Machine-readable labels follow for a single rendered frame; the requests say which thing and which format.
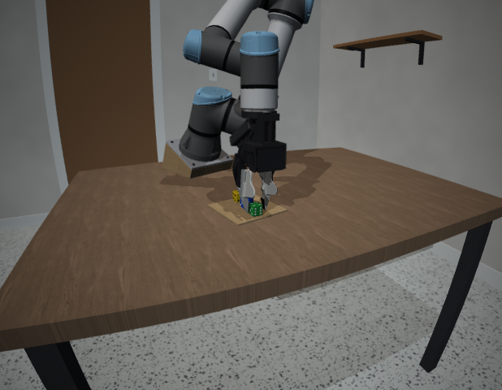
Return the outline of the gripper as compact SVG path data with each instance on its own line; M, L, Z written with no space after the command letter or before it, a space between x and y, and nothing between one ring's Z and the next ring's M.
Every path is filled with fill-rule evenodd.
M250 118L251 132L244 140L240 140L240 144L237 146L239 149L238 154L235 154L232 171L243 207L248 213L248 198L255 197L255 188L252 182L253 172L258 172L262 179L263 210L267 208L270 195L277 194L273 175L275 171L286 169L287 144L275 140L275 123L279 121L279 114L276 110L265 114L262 111L242 110L241 115L243 118ZM263 133L265 133L265 142L263 141Z

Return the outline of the green die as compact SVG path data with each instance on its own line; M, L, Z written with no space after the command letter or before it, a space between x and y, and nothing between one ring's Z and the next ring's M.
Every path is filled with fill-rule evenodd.
M257 202L249 203L249 214L253 217L262 215L262 204Z

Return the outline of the tan flat mat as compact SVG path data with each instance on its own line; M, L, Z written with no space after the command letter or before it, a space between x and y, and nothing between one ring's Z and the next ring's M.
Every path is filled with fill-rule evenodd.
M253 202L259 202L262 204L261 197L255 195ZM237 226L251 223L257 221L259 219L264 219L267 217L271 217L273 215L281 214L283 212L288 211L282 206L278 206L275 203L269 201L267 208L263 210L262 207L262 215L253 217L251 214L246 213L245 209L240 206L240 202L235 202L232 199L226 201L215 202L208 205L209 208L215 210L219 214L221 214L226 219L230 220Z

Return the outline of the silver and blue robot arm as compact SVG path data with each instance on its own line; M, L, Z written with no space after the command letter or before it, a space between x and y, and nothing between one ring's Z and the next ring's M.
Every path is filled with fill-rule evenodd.
M231 134L231 146L251 132L250 118L241 117L242 109L270 113L278 108L279 74L294 33L308 24L313 4L314 0L227 0L204 31L188 32L184 57L240 76L241 90L238 99L219 87L196 91L188 128L180 139L184 156L199 162L218 159L221 132ZM234 41L253 8L269 11L267 31L247 32L240 42Z

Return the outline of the yellow die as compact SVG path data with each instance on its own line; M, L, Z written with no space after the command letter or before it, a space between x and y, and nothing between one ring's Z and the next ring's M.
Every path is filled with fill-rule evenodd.
M240 194L238 190L232 191L232 200L234 200L236 203L240 202Z

